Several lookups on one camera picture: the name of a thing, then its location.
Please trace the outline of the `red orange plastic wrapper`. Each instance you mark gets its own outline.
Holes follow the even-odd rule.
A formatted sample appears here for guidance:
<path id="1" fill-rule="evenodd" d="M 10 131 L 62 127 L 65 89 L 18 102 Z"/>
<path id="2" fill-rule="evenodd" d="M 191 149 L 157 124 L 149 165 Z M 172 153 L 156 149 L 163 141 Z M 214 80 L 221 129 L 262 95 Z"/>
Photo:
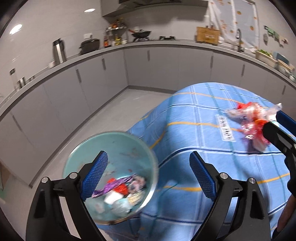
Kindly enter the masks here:
<path id="1" fill-rule="evenodd" d="M 236 108 L 241 121 L 241 128 L 245 137 L 250 140 L 262 140 L 266 142 L 262 134 L 262 128 L 267 123 L 265 109 L 257 102 L 239 104 Z"/>

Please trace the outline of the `clear plastic bag red print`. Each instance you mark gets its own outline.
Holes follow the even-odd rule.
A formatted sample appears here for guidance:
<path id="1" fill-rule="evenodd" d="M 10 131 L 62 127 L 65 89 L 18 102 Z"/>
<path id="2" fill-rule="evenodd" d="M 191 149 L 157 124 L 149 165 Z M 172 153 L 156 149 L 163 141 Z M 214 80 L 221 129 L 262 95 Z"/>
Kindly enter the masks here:
<path id="1" fill-rule="evenodd" d="M 226 113 L 231 120 L 240 123 L 244 137 L 250 140 L 252 147 L 264 152 L 270 142 L 263 137 L 263 126 L 269 121 L 274 121 L 281 109 L 281 103 L 264 108 L 257 102 L 248 102 L 238 104 L 237 108 L 229 109 Z"/>

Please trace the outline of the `white teal plastic packet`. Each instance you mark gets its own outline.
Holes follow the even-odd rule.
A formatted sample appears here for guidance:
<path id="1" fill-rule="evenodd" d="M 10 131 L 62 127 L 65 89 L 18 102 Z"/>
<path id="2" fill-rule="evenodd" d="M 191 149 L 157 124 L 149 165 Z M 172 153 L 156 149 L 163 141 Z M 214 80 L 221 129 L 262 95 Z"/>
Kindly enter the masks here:
<path id="1" fill-rule="evenodd" d="M 132 208 L 133 206 L 127 198 L 121 198 L 112 204 L 111 212 L 116 216 L 125 217 L 131 212 Z"/>

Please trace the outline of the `purple foil wrapper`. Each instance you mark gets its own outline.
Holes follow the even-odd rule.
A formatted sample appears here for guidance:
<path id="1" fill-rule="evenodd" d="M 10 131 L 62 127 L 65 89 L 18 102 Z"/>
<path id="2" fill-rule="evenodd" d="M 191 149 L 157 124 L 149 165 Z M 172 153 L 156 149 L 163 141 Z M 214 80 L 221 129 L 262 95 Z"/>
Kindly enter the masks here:
<path id="1" fill-rule="evenodd" d="M 111 178 L 103 189 L 95 190 L 91 197 L 97 198 L 97 197 L 106 195 L 111 191 L 115 191 L 122 195 L 128 195 L 129 191 L 128 191 L 127 183 L 132 182 L 134 177 L 135 175 L 127 176 L 119 179 Z"/>

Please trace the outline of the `white sponge block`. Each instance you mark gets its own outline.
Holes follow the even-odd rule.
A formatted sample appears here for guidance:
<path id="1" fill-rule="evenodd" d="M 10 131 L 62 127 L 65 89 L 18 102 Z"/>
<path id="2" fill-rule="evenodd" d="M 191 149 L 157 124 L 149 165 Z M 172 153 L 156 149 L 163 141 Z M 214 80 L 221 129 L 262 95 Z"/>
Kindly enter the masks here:
<path id="1" fill-rule="evenodd" d="M 112 205 L 114 204 L 114 202 L 118 201 L 119 199 L 122 199 L 123 197 L 123 194 L 111 190 L 105 195 L 104 202 L 108 205 Z"/>

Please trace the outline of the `teal round trash bin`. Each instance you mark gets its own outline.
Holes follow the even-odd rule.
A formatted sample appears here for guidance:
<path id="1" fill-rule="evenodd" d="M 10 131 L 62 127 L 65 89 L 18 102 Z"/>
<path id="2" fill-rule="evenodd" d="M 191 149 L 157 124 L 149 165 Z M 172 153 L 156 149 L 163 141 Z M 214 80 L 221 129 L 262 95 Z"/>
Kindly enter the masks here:
<path id="1" fill-rule="evenodd" d="M 86 208 L 96 224 L 115 225 L 138 214 L 151 200 L 159 177 L 158 160 L 147 144 L 136 136 L 126 132 L 104 132 L 84 140 L 71 152 L 62 176 L 65 178 L 72 172 L 79 172 L 100 151 L 107 153 L 108 164 L 97 189 L 102 189 L 111 178 L 119 179 L 132 174 L 146 181 L 142 200 L 123 217 L 112 212 L 111 205 L 104 202 L 104 196 L 86 199 Z"/>

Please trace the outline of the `dark kitchen faucet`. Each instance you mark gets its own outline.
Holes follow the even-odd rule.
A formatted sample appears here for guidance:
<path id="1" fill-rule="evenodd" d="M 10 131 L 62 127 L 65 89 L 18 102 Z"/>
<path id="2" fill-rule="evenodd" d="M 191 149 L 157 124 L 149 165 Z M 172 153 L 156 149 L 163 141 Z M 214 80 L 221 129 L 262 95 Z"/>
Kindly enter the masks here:
<path id="1" fill-rule="evenodd" d="M 237 47 L 238 47 L 238 49 L 237 49 L 237 51 L 238 52 L 244 52 L 245 51 L 245 49 L 244 49 L 244 47 L 242 46 L 242 33 L 241 33 L 241 30 L 238 28 L 237 29 L 237 32 L 236 32 L 236 39 L 238 40 L 238 45 L 237 45 Z"/>

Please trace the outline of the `white basin with greens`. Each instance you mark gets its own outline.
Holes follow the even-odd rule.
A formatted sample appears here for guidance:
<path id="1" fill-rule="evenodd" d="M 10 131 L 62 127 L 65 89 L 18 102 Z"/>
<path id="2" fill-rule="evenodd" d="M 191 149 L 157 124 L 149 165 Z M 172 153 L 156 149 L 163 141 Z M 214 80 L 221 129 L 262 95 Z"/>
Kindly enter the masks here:
<path id="1" fill-rule="evenodd" d="M 268 66 L 275 68 L 277 66 L 278 61 L 271 57 L 270 54 L 262 53 L 260 50 L 255 51 L 255 58 Z"/>

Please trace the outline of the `blue plaid tablecloth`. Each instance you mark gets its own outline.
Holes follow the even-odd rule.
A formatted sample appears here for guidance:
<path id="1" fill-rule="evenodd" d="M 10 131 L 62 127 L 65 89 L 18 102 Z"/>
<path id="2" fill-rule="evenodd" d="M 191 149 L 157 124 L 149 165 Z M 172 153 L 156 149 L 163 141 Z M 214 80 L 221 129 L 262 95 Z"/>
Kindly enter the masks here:
<path id="1" fill-rule="evenodd" d="M 205 197 L 189 165 L 191 152 L 231 178 L 257 180 L 274 231 L 290 192 L 284 155 L 273 145 L 253 149 L 241 125 L 227 110 L 256 102 L 272 103 L 248 90 L 215 82 L 188 86 L 149 111 L 129 133 L 141 138 L 159 163 L 157 189 L 135 217 L 104 226 L 112 240 L 190 240 L 201 226 L 212 201 Z"/>

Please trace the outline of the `white orange print curtain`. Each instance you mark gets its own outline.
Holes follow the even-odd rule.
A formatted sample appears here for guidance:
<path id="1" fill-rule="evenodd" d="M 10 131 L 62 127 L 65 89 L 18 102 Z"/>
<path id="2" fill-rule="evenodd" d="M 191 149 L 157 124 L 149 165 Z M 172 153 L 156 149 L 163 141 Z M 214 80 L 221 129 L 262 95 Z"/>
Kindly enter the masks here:
<path id="1" fill-rule="evenodd" d="M 220 31 L 223 42 L 238 45 L 236 32 L 242 33 L 242 46 L 247 49 L 259 47 L 259 21 L 254 1 L 209 1 L 210 25 Z"/>

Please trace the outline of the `gas stove burner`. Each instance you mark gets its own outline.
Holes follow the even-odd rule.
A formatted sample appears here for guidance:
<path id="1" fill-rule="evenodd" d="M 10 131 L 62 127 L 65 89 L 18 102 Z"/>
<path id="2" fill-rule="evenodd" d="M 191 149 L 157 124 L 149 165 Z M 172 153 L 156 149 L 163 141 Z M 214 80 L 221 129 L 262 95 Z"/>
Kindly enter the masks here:
<path id="1" fill-rule="evenodd" d="M 176 41 L 176 37 L 174 36 L 169 36 L 169 37 L 165 37 L 165 36 L 159 36 L 158 39 L 151 39 L 149 37 L 145 37 L 145 38 L 134 38 L 133 42 L 146 42 L 146 41 Z"/>

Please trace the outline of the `steel thermos kettle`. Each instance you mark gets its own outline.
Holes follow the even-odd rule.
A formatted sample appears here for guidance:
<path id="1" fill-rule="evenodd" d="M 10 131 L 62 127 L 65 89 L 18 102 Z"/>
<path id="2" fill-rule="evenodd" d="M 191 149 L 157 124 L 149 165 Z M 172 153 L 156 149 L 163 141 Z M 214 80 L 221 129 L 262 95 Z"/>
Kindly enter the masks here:
<path id="1" fill-rule="evenodd" d="M 60 38 L 53 42 L 53 58 L 55 65 L 59 65 L 67 61 L 65 43 Z"/>

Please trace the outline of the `black rice cooker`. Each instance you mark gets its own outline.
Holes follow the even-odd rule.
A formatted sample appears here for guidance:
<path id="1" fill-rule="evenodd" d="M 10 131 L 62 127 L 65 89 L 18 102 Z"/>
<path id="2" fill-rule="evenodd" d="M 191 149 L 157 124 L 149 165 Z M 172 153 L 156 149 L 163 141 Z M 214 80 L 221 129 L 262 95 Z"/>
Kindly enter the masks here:
<path id="1" fill-rule="evenodd" d="M 80 49 L 80 55 L 84 55 L 96 50 L 99 50 L 100 48 L 100 40 L 99 39 L 89 39 L 85 40 L 81 43 L 79 49 Z"/>

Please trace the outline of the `spice rack with bottles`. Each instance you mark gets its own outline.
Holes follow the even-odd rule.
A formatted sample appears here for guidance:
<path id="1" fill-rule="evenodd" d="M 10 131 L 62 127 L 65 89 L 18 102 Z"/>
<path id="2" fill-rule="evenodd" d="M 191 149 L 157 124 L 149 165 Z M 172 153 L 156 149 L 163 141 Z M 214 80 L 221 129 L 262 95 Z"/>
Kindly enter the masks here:
<path id="1" fill-rule="evenodd" d="M 104 48 L 127 44 L 127 25 L 123 18 L 116 19 L 105 29 Z"/>

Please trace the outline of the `grey upper cabinets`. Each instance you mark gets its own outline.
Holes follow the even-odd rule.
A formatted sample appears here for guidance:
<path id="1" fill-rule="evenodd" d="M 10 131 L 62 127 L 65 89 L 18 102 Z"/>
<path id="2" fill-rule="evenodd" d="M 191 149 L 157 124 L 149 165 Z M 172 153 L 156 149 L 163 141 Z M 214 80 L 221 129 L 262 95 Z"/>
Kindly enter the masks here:
<path id="1" fill-rule="evenodd" d="M 151 4 L 147 6 L 123 6 L 122 4 L 119 4 L 116 0 L 101 0 L 101 14 L 102 16 L 107 17 L 114 17 L 119 16 L 125 13 L 129 13 L 131 11 L 135 11 L 138 9 L 143 8 L 151 8 L 156 6 L 169 6 L 169 5 L 181 5 L 181 6 L 201 6 L 201 7 L 207 7 L 209 1 L 200 1 L 200 0 L 181 0 L 181 3 L 167 3 L 167 4 Z"/>

